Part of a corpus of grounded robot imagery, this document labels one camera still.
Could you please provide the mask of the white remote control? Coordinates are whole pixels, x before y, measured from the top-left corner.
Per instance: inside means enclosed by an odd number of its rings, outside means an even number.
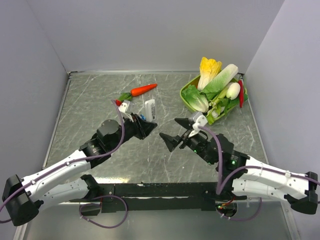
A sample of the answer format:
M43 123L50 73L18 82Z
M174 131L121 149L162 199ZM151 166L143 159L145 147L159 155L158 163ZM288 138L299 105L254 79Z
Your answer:
M144 102L145 119L148 122L153 122L156 119L156 101L150 99Z

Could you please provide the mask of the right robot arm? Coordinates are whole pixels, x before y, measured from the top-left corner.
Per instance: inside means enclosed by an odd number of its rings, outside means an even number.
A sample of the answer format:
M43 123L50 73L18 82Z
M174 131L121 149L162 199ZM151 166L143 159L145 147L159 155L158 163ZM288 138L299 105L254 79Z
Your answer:
M291 209L314 215L319 205L318 175L280 169L239 152L223 134L215 134L204 116L176 118L186 129L181 136L159 133L168 150L188 147L209 165L217 164L215 194L223 199L235 197L269 198L288 202Z

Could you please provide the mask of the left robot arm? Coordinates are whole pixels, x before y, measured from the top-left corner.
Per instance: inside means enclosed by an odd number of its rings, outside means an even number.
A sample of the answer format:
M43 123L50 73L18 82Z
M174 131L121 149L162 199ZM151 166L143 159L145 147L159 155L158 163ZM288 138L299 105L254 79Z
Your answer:
M157 123L137 114L129 118L105 120L90 140L65 159L29 176L13 175L5 182L2 209L9 214L15 227L34 219L40 211L69 200L95 200L99 185L91 175L84 175L71 183L65 181L79 173L97 167L108 160L119 147L135 137L145 139Z

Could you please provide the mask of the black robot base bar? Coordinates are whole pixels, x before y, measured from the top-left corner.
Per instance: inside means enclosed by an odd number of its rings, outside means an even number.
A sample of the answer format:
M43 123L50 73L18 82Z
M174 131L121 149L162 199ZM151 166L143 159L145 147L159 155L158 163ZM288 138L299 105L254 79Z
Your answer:
M215 182L178 183L99 183L98 189L72 202L102 203L103 213L124 211L122 198L129 211L201 210L215 211L216 203L230 200L246 200L231 191L216 194Z

